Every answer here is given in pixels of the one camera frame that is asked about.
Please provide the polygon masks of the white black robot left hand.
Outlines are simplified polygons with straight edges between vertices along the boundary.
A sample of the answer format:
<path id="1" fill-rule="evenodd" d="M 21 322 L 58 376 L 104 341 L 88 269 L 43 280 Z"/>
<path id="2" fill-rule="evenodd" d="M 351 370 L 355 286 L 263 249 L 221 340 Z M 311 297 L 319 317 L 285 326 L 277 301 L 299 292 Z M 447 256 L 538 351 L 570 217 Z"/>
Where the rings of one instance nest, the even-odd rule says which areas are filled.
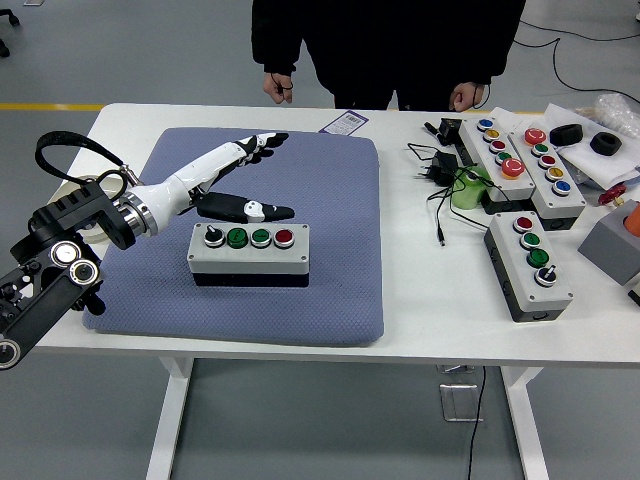
<path id="1" fill-rule="evenodd" d="M 269 132 L 227 142 L 201 155 L 155 185 L 137 185 L 120 198 L 122 208 L 131 208 L 141 219 L 138 235 L 154 236 L 170 220 L 191 208 L 199 194 L 235 168 L 271 156 L 288 133 Z"/>

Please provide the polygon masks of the person's left hand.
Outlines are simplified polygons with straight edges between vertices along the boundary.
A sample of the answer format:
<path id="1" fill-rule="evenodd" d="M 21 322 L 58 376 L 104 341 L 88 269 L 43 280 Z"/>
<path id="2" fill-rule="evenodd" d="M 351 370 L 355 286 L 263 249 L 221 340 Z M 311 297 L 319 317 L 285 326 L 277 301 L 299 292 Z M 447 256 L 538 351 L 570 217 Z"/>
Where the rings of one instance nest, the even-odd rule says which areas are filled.
<path id="1" fill-rule="evenodd" d="M 463 112 L 481 104 L 485 86 L 474 82 L 458 84 L 449 99 L 449 110 Z"/>

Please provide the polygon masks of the person's right hand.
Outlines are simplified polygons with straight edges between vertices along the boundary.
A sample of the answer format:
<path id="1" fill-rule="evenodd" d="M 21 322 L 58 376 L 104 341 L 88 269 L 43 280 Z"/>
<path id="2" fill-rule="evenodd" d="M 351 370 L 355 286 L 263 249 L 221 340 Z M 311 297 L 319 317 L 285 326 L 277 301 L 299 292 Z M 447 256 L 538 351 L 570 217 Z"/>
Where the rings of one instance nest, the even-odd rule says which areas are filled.
<path id="1" fill-rule="evenodd" d="M 265 73 L 263 91 L 276 104 L 291 104 L 293 101 L 293 82 L 288 75 Z"/>

